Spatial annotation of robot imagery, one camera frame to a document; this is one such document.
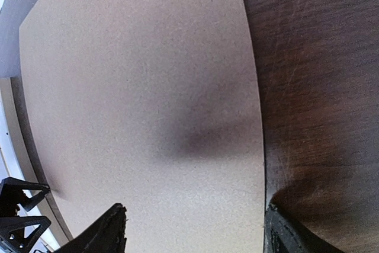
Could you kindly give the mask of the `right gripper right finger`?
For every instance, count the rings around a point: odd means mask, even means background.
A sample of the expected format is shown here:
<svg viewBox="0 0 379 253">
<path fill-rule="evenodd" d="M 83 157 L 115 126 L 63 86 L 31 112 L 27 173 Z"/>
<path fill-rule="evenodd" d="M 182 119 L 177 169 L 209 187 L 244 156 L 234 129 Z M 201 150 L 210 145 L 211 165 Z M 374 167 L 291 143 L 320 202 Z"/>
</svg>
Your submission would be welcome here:
<svg viewBox="0 0 379 253">
<path fill-rule="evenodd" d="M 318 237 L 282 207 L 270 203 L 265 213 L 265 252 L 343 253 Z"/>
</svg>

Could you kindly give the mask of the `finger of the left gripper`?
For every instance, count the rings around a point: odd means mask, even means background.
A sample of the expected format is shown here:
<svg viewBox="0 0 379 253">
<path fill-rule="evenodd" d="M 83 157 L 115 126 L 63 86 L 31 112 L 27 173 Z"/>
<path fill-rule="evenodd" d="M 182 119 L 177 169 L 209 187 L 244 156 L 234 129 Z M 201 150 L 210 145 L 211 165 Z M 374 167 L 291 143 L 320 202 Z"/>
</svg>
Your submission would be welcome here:
<svg viewBox="0 0 379 253">
<path fill-rule="evenodd" d="M 13 177 L 1 181 L 1 213 L 18 213 L 20 206 L 29 212 L 50 193 L 47 184 Z"/>
<path fill-rule="evenodd" d="M 45 216 L 2 217 L 1 249 L 28 253 L 50 225 L 51 221 Z"/>
</svg>

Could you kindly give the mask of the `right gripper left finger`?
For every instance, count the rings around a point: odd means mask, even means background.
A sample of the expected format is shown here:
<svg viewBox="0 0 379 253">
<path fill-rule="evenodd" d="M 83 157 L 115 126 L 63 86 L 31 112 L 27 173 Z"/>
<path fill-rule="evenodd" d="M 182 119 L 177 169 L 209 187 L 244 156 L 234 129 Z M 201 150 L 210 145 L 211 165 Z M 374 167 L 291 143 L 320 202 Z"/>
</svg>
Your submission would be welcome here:
<svg viewBox="0 0 379 253">
<path fill-rule="evenodd" d="M 55 252 L 125 252 L 126 208 L 115 203 L 79 236 Z"/>
</svg>

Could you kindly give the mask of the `brown backing board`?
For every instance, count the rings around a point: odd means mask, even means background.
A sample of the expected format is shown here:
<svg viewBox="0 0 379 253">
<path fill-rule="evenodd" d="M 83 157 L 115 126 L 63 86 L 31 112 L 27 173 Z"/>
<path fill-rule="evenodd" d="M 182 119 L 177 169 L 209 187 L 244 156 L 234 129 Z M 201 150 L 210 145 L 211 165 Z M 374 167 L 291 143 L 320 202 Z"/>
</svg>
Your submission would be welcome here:
<svg viewBox="0 0 379 253">
<path fill-rule="evenodd" d="M 127 252 L 262 252 L 262 123 L 243 0 L 38 0 L 20 66 L 73 236 L 127 208 Z"/>
</svg>

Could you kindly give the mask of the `cat photo print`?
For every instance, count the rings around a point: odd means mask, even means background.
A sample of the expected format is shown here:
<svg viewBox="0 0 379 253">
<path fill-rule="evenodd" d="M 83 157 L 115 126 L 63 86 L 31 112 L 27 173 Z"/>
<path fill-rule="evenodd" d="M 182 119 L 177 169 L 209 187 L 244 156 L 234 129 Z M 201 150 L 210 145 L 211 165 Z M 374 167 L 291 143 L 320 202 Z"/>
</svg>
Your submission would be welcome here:
<svg viewBox="0 0 379 253">
<path fill-rule="evenodd" d="M 4 105 L 1 101 L 1 179 L 6 177 L 24 180 L 23 172 L 11 142 Z"/>
</svg>

